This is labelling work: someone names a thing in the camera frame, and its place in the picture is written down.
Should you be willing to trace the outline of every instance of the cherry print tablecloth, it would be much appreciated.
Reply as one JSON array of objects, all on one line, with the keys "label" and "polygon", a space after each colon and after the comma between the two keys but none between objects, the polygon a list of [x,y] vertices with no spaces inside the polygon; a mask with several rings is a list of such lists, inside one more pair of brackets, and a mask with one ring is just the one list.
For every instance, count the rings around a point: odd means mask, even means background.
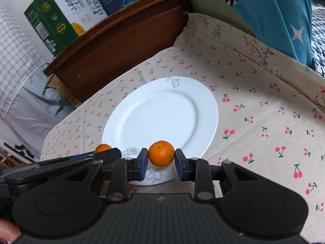
[{"label": "cherry print tablecloth", "polygon": [[[185,76],[206,85],[219,108],[216,135],[203,158],[234,161],[301,194],[309,216],[302,236],[325,239],[325,81],[244,32],[202,14],[165,49],[109,83],[50,131],[41,159],[93,151],[110,114],[155,79]],[[221,191],[216,183],[216,196]],[[177,179],[131,192],[193,192]]]}]

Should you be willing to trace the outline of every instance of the small orange fruit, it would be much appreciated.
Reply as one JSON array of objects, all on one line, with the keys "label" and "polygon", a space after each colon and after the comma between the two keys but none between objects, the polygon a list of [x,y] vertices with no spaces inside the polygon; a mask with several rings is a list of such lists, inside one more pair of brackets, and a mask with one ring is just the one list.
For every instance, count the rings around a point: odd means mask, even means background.
[{"label": "small orange fruit", "polygon": [[95,153],[102,152],[105,150],[110,150],[111,148],[112,147],[108,144],[99,144],[95,149]]},{"label": "small orange fruit", "polygon": [[175,149],[167,141],[157,141],[153,143],[148,151],[150,162],[157,167],[166,167],[170,165],[175,157]]}]

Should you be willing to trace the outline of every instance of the yellow logo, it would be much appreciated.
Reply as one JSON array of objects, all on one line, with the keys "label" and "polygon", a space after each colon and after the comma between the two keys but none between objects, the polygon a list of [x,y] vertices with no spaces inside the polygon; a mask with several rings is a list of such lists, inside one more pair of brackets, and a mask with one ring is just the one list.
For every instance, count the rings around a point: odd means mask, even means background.
[{"label": "yellow logo", "polygon": [[56,32],[59,33],[59,34],[62,34],[65,30],[66,30],[65,23],[59,23],[56,26]]},{"label": "yellow logo", "polygon": [[48,10],[50,10],[51,6],[49,2],[44,2],[41,6],[41,10],[43,12],[47,12]]}]

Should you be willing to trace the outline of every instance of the white plate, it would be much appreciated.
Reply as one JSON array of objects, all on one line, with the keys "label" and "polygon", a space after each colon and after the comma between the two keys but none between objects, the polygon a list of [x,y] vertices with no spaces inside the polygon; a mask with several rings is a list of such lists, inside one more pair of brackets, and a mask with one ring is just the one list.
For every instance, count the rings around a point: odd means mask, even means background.
[{"label": "white plate", "polygon": [[[141,148],[159,140],[182,149],[187,158],[201,158],[210,146],[218,125],[218,106],[211,91],[197,80],[166,77],[147,83],[130,93],[113,111],[102,143],[136,158]],[[165,168],[150,161],[142,182],[154,185],[177,177],[175,164]]]}]

